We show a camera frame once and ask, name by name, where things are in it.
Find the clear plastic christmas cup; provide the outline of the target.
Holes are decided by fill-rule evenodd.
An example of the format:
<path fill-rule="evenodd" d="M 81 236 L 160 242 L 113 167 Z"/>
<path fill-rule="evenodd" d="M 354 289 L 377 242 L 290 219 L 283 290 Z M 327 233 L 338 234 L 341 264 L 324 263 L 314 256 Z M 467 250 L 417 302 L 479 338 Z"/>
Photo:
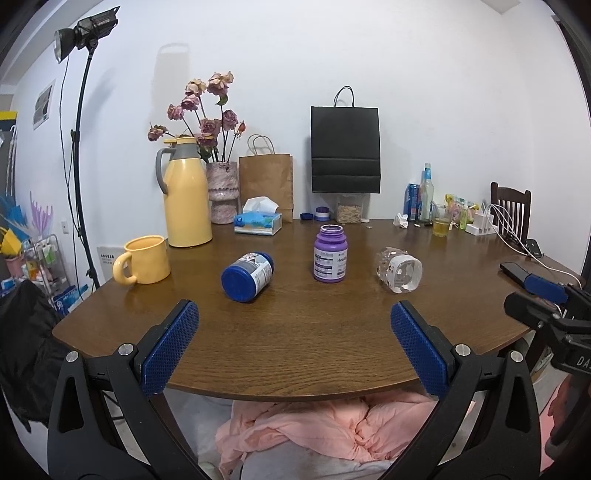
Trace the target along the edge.
<path fill-rule="evenodd" d="M 377 252 L 375 268 L 379 280 L 396 294 L 415 291 L 423 277 L 422 262 L 407 251 L 394 247 Z"/>

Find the purple supplement bottle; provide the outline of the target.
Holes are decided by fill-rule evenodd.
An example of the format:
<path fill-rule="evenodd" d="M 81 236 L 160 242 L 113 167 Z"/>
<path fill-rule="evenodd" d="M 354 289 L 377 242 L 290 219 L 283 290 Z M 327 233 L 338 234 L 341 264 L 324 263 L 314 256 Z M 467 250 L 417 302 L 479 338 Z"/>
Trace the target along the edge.
<path fill-rule="evenodd" d="M 325 224 L 315 237 L 312 275 L 324 283 L 338 283 L 346 276 L 348 239 L 341 225 Z"/>

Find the black phone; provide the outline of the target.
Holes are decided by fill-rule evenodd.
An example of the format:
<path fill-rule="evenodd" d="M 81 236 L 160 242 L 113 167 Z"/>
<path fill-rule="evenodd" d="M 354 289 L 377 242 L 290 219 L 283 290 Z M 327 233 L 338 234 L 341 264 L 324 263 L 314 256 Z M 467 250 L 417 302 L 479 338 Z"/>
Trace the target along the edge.
<path fill-rule="evenodd" d="M 523 290 L 526 289 L 525 282 L 531 275 L 529 271 L 515 262 L 502 262 L 499 267 L 500 271 L 509 279 L 511 279 L 516 285 L 518 285 Z"/>

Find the dark wooden chair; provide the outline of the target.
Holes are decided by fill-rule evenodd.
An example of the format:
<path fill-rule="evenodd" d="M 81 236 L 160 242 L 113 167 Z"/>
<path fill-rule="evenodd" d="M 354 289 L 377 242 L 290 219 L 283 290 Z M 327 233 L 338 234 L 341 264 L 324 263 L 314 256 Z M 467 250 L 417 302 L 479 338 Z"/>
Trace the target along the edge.
<path fill-rule="evenodd" d="M 507 240 L 526 243 L 529 236 L 532 193 L 511 187 L 502 187 L 497 182 L 490 186 L 491 210 L 498 232 Z"/>

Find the black jacket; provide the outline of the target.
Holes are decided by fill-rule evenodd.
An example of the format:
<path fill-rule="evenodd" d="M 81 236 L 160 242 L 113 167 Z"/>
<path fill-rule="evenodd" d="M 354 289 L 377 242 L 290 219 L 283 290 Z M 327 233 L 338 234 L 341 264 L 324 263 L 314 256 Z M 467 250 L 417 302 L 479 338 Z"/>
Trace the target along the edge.
<path fill-rule="evenodd" d="M 27 431 L 47 425 L 61 365 L 69 349 L 52 335 L 61 317 L 26 280 L 1 298 L 1 388 Z"/>

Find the white power strip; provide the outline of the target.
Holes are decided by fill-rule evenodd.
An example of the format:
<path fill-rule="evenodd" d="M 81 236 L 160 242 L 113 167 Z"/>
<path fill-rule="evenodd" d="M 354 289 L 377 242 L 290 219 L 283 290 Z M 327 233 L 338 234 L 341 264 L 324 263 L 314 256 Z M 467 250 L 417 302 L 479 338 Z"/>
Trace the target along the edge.
<path fill-rule="evenodd" d="M 473 221 L 466 225 L 466 232 L 473 236 L 496 235 L 498 228 L 494 225 L 494 216 L 491 212 L 475 211 Z"/>

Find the pink cloth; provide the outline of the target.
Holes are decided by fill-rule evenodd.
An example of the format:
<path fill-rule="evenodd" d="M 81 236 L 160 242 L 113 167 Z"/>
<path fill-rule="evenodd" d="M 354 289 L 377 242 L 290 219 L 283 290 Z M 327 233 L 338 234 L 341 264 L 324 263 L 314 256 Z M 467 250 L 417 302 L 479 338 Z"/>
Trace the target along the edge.
<path fill-rule="evenodd" d="M 437 401 L 396 389 L 349 400 L 232 403 L 215 434 L 218 470 L 228 479 L 240 460 L 290 441 L 332 458 L 360 464 L 397 459 Z"/>

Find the colourful snack packets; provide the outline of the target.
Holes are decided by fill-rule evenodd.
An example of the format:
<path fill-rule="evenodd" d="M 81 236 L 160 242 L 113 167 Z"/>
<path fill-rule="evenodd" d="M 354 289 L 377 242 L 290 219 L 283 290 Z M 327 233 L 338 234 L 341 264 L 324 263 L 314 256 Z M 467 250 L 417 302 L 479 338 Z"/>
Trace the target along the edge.
<path fill-rule="evenodd" d="M 460 230 L 466 230 L 470 223 L 474 222 L 474 216 L 480 211 L 480 206 L 463 197 L 453 194 L 445 195 L 446 216 Z"/>

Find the glass of yellow tea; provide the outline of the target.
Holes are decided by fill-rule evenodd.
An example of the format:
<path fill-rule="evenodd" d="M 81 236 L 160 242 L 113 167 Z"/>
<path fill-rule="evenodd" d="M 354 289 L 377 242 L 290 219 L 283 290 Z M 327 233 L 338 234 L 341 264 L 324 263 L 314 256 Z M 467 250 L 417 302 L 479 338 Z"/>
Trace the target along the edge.
<path fill-rule="evenodd" d="M 439 238 L 448 235 L 452 219 L 445 205 L 436 205 L 433 210 L 432 233 Z"/>

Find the clear glass bottle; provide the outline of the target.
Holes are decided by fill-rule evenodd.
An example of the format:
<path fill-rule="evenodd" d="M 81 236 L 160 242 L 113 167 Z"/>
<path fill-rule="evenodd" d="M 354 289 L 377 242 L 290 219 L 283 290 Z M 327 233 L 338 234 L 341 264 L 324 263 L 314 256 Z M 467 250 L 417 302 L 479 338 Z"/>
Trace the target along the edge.
<path fill-rule="evenodd" d="M 418 202 L 418 221 L 421 224 L 432 223 L 432 210 L 433 210 L 433 197 L 434 197 L 434 185 L 432 181 L 432 167 L 430 163 L 426 163 L 422 181 L 420 184 L 420 198 Z"/>

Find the blue drink can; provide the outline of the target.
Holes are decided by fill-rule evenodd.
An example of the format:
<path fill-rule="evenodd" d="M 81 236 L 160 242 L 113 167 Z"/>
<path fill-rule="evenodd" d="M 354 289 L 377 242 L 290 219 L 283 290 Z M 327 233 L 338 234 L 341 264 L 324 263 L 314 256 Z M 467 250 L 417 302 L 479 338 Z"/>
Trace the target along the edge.
<path fill-rule="evenodd" d="M 415 222 L 419 218 L 420 185 L 409 183 L 405 191 L 404 214 L 408 221 Z"/>

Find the crumpled white tissue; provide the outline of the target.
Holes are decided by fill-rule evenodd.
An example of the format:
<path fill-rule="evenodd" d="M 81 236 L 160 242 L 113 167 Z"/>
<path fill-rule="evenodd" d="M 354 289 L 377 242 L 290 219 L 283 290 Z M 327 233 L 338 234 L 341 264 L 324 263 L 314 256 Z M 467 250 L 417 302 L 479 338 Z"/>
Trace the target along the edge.
<path fill-rule="evenodd" d="M 402 229 L 407 229 L 409 227 L 408 215 L 398 213 L 397 216 L 394 217 L 393 225 Z"/>

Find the yellow ceramic mug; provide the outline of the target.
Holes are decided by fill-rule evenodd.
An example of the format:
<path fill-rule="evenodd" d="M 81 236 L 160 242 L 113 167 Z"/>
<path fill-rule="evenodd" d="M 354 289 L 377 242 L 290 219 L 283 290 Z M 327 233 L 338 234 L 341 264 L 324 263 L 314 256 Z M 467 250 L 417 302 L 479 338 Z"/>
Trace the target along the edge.
<path fill-rule="evenodd" d="M 114 281 L 123 286 L 155 284 L 169 275 L 166 240 L 160 235 L 128 241 L 112 266 Z"/>

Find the clear jar of grains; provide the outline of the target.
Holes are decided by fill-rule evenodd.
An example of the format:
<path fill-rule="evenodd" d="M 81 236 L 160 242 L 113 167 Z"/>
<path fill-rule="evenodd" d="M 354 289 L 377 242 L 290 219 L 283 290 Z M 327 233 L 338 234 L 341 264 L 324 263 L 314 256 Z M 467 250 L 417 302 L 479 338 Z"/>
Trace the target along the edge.
<path fill-rule="evenodd" d="M 339 224 L 360 224 L 363 217 L 363 194 L 339 194 L 337 198 L 337 221 Z"/>

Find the blue white supplement bottle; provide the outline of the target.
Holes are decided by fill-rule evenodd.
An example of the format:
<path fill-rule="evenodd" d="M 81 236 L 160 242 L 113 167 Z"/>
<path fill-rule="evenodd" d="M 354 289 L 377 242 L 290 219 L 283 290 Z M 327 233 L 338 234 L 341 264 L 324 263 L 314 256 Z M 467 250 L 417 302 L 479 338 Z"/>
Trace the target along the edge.
<path fill-rule="evenodd" d="M 221 286 L 232 301 L 247 303 L 270 284 L 273 273 L 273 258 L 269 254 L 250 252 L 222 271 Z"/>

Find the small purple white jar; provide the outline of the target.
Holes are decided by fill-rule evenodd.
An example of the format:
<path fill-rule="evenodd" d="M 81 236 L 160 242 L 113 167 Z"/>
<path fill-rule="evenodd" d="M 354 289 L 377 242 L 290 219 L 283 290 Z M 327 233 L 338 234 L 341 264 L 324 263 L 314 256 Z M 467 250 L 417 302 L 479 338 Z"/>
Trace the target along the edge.
<path fill-rule="evenodd" d="M 331 220 L 331 210 L 329 207 L 320 206 L 315 209 L 315 221 L 328 222 Z"/>

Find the black paper bag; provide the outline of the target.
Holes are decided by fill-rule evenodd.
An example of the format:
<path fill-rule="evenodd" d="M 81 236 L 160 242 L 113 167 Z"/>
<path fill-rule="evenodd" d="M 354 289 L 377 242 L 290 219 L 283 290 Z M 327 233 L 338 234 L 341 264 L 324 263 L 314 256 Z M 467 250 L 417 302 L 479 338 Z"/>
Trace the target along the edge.
<path fill-rule="evenodd" d="M 311 190 L 381 192 L 381 130 L 376 107 L 311 107 Z"/>

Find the yellow thermos jug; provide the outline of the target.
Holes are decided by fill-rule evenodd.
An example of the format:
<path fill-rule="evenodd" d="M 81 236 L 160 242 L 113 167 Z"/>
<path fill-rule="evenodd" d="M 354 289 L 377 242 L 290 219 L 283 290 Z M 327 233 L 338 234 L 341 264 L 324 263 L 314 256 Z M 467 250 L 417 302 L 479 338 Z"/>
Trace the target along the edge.
<path fill-rule="evenodd" d="M 194 137 L 165 140 L 155 156 L 155 176 L 163 194 L 168 244 L 174 248 L 212 240 L 208 184 Z"/>

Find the blue tissue box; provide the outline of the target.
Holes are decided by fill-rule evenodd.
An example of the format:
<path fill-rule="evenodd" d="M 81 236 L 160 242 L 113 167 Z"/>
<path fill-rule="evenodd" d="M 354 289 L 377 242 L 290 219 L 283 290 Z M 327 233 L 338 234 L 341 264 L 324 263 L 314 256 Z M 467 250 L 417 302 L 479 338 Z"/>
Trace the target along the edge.
<path fill-rule="evenodd" d="M 279 205 L 266 196 L 246 200 L 242 212 L 233 218 L 233 231 L 239 234 L 273 236 L 283 226 Z"/>

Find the brown paper bag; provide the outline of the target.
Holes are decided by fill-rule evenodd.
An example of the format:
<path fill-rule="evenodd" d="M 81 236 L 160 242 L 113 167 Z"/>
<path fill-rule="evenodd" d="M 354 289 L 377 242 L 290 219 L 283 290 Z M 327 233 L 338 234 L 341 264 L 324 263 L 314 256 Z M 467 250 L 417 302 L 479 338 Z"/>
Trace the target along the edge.
<path fill-rule="evenodd" d="M 294 220 L 294 161 L 290 154 L 276 153 L 266 135 L 252 134 L 247 139 L 249 155 L 238 159 L 240 203 L 250 198 L 267 197 L 277 205 L 283 222 Z"/>

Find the dried pink flowers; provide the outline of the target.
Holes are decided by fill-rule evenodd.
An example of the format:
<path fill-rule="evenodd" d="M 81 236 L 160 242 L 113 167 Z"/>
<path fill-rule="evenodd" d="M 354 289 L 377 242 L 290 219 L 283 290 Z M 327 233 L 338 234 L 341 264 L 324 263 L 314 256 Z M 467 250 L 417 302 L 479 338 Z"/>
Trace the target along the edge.
<path fill-rule="evenodd" d="M 166 118 L 177 122 L 184 129 L 173 134 L 165 125 L 151 124 L 146 137 L 149 142 L 160 139 L 171 143 L 181 137 L 192 138 L 197 143 L 197 153 L 205 163 L 228 163 L 235 143 L 245 134 L 245 120 L 228 108 L 229 87 L 235 82 L 231 71 L 214 72 L 204 81 L 189 80 L 183 98 L 169 104 Z"/>

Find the studio light on stand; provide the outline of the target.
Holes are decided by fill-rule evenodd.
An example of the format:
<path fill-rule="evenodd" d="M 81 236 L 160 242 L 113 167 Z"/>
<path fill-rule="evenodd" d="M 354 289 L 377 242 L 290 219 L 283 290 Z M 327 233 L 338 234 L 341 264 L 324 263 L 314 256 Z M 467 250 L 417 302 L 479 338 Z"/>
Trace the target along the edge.
<path fill-rule="evenodd" d="M 87 271 L 85 275 L 90 279 L 91 289 L 93 291 L 98 290 L 101 284 L 98 279 L 90 250 L 82 205 L 80 183 L 82 110 L 89 70 L 94 53 L 98 47 L 99 41 L 109 36 L 113 29 L 118 25 L 119 21 L 117 14 L 119 9 L 119 6 L 115 6 L 100 13 L 85 17 L 79 20 L 73 27 L 56 30 L 53 39 L 53 53 L 57 63 L 61 64 L 66 62 L 59 87 L 58 126 L 67 204 L 73 234 L 76 236 L 76 240 L 73 241 L 72 246 L 76 286 L 79 288 L 78 257 L 76 248 L 77 244 L 80 244 L 87 262 Z M 66 158 L 63 130 L 63 97 L 65 92 L 65 81 L 69 69 L 69 56 L 74 50 L 85 50 L 87 57 L 77 97 L 74 127 L 70 130 L 70 154 L 69 158 Z"/>

